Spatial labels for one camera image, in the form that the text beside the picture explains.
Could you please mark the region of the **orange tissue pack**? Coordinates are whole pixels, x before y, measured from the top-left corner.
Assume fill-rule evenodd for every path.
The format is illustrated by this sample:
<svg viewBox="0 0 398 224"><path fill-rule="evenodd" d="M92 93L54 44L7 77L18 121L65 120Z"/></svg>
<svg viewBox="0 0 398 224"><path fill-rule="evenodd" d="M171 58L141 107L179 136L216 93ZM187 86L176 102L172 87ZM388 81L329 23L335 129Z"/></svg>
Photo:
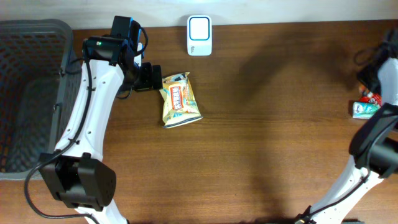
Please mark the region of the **orange tissue pack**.
<svg viewBox="0 0 398 224"><path fill-rule="evenodd" d="M363 96L366 96L368 94L368 89L364 85L360 85L358 89L360 94L362 94Z"/></svg>

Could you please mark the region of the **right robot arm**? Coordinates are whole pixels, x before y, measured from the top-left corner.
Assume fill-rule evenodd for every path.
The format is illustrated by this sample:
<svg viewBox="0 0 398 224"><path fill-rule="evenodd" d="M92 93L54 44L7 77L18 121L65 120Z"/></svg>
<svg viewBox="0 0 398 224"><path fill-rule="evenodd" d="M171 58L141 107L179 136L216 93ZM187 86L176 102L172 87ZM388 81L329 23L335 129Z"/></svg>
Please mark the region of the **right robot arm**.
<svg viewBox="0 0 398 224"><path fill-rule="evenodd" d="M354 206L377 184L397 173L397 29L391 29L373 48L358 80L381 96L381 107L354 135L349 160L337 181L294 223L343 223Z"/></svg>

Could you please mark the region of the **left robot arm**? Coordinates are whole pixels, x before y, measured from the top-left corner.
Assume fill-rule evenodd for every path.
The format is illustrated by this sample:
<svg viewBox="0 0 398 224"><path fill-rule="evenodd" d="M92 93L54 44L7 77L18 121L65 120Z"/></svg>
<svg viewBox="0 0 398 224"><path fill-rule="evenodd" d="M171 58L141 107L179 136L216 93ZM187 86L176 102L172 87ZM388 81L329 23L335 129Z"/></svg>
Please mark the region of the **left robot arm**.
<svg viewBox="0 0 398 224"><path fill-rule="evenodd" d="M81 82L67 127L52 153L42 153L29 177L39 172L55 200L88 223L128 223L114 201L116 173L103 164L103 141L118 94L162 88L159 65L143 63L145 29L115 16L108 35L82 45Z"/></svg>

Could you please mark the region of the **red snack bag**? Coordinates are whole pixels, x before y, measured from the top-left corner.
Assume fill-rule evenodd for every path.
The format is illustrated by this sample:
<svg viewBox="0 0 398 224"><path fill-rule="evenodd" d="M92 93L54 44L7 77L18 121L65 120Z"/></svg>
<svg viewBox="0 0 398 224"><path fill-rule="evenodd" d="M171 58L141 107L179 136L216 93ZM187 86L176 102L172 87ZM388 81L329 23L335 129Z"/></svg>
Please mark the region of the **red snack bag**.
<svg viewBox="0 0 398 224"><path fill-rule="evenodd" d="M359 101L362 103L369 103L378 106L382 105L381 96L372 92L363 92L362 97L359 99Z"/></svg>

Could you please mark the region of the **cream wet wipes pack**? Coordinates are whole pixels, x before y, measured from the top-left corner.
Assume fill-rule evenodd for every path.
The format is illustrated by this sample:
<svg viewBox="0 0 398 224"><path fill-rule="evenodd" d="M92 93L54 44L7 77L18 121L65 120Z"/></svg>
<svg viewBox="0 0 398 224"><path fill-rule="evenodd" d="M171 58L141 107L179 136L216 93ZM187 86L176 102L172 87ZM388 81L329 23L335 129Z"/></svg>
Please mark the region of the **cream wet wipes pack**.
<svg viewBox="0 0 398 224"><path fill-rule="evenodd" d="M203 118L188 79L189 72L162 79L160 94L164 99L162 120L164 128L174 128Z"/></svg>

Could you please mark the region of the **teal tissue pack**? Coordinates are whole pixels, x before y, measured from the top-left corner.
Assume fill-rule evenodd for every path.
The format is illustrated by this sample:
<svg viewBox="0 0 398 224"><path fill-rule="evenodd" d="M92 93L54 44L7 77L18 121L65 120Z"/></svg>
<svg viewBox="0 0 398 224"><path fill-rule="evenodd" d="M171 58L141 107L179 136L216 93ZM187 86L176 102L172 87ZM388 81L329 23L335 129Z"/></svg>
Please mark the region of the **teal tissue pack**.
<svg viewBox="0 0 398 224"><path fill-rule="evenodd" d="M372 103L354 102L353 115L355 119L369 119L379 110L380 106Z"/></svg>

